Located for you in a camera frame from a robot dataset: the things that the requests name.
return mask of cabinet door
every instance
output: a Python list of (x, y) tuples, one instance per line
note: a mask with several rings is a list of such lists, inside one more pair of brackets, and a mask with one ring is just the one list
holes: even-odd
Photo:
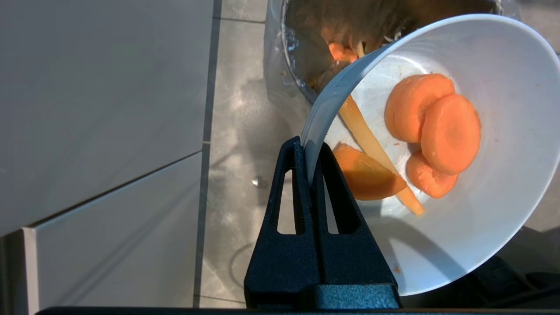
[(29, 313), (191, 307), (202, 154), (24, 228)]
[(1, 2), (0, 237), (202, 148), (212, 7)]

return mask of floor tile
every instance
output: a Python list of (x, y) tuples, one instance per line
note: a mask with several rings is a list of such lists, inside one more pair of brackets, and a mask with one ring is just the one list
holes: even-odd
[[(303, 129), (303, 122), (288, 121), (289, 108), (267, 99), (263, 35), (264, 25), (221, 21), (200, 290), (205, 297), (244, 301), (243, 279), (279, 149)], [(285, 190), (283, 204), (290, 208)], [(289, 217), (282, 211), (279, 225), (293, 225)]]
[(560, 53), (560, 1), (517, 0), (521, 20), (537, 30)]
[(200, 307), (201, 308), (245, 308), (245, 303), (230, 301), (225, 299), (200, 297)]
[(222, 0), (221, 18), (264, 22), (267, 3), (267, 0)]

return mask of white bowl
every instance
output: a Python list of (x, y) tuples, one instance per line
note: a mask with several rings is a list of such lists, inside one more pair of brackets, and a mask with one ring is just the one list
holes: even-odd
[(421, 217), (396, 197), (358, 203), (401, 295), (441, 287), (492, 257), (531, 215), (560, 156), (560, 64), (554, 50), (518, 21), (466, 15), (419, 29), (354, 62), (331, 81), (302, 134), (308, 178), (319, 154), (317, 143), (358, 147), (336, 117), (350, 92), (405, 174), (414, 148), (388, 133), (385, 103), (400, 80), (430, 72), (449, 76), (474, 104), (482, 144), (447, 196), (433, 200), (414, 190), (426, 208)]

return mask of orange carrot piece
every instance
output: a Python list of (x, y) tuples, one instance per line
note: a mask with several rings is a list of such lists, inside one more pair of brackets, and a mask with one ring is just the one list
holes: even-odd
[(337, 146), (334, 156), (350, 191), (358, 200), (391, 197), (407, 186), (400, 176), (351, 146)]
[(467, 169), (480, 148), (480, 119), (464, 96), (453, 94), (426, 110), (422, 154), (429, 164), (454, 175)]
[[(393, 162), (371, 132), (352, 96), (346, 99), (338, 113), (363, 152), (381, 163), (384, 167), (390, 169), (393, 174), (400, 176), (395, 165), (393, 165)], [(419, 216), (425, 212), (424, 206), (408, 186), (398, 192), (396, 196), (414, 214)]]
[(345, 48), (341, 43), (336, 41), (329, 44), (330, 54), (336, 61), (345, 61), (352, 63), (358, 60), (358, 55), (351, 49)]
[[(406, 78), (393, 91), (385, 110), (389, 132), (401, 140), (419, 143), (426, 108), (437, 99), (454, 94), (455, 86), (449, 78), (433, 73)], [(393, 125), (390, 122), (391, 109)]]
[(418, 189), (436, 199), (448, 194), (459, 179), (459, 175), (447, 175), (431, 167), (420, 151), (408, 159), (407, 174)]
[(395, 107), (398, 102), (400, 102), (400, 97), (403, 94), (404, 90), (408, 87), (410, 82), (421, 77), (421, 75), (410, 76), (405, 78), (404, 80), (400, 81), (395, 87), (393, 88), (391, 94), (389, 95), (389, 99), (387, 100), (387, 106), (385, 107), (385, 125), (387, 126), (387, 130), (389, 133), (399, 139), (403, 140), (403, 138), (399, 135), (395, 128)]

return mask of black clamp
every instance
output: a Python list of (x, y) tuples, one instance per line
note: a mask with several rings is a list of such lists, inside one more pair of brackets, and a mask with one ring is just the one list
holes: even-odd
[[(285, 173), (293, 171), (295, 235), (277, 231)], [(328, 232), (324, 184), (339, 234)], [(309, 189), (300, 138), (278, 155), (263, 226), (245, 276), (248, 308), (399, 308), (397, 284), (328, 145)]]

